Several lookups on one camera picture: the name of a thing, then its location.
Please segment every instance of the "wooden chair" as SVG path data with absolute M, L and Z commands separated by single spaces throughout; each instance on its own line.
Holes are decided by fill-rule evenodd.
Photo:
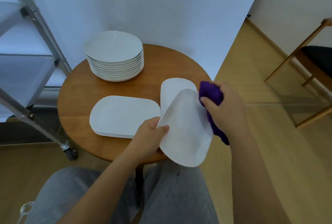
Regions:
M 321 25 L 298 46 L 265 80 L 267 82 L 277 71 L 289 63 L 294 57 L 311 73 L 311 76 L 302 84 L 305 86 L 316 78 L 326 88 L 332 91 L 332 48 L 321 46 L 307 46 L 326 26 L 332 26 L 332 18 L 324 19 Z M 303 127 L 316 119 L 332 112 L 332 105 L 322 109 L 313 116 L 296 125 Z

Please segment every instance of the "black chair seat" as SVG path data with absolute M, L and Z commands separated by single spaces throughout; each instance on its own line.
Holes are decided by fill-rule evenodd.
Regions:
M 301 48 L 301 51 L 332 78 L 332 47 L 305 46 Z

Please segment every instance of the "stack of bowls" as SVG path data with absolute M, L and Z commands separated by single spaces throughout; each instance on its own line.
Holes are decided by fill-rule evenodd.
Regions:
M 121 82 L 138 75 L 144 66 L 142 42 L 134 35 L 104 31 L 84 44 L 91 71 L 101 79 Z

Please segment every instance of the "round wooden table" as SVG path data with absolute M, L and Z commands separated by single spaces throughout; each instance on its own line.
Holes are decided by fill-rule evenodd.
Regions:
M 144 68 L 133 79 L 109 82 L 98 78 L 82 61 L 67 76 L 58 98 L 61 124 L 69 137 L 90 154 L 113 161 L 130 143 L 130 139 L 100 136 L 89 123 L 94 105 L 106 96 L 146 98 L 160 105 L 160 86 L 168 78 L 180 77 L 192 81 L 199 88 L 200 81 L 210 81 L 204 69 L 188 56 L 167 47 L 144 44 Z M 165 159 L 155 153 L 143 163 Z

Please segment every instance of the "cart wheel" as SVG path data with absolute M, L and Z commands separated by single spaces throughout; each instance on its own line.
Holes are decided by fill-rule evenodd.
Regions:
M 77 152 L 75 151 L 75 149 L 68 148 L 67 150 L 64 150 L 63 152 L 66 154 L 67 158 L 70 161 L 77 159 Z

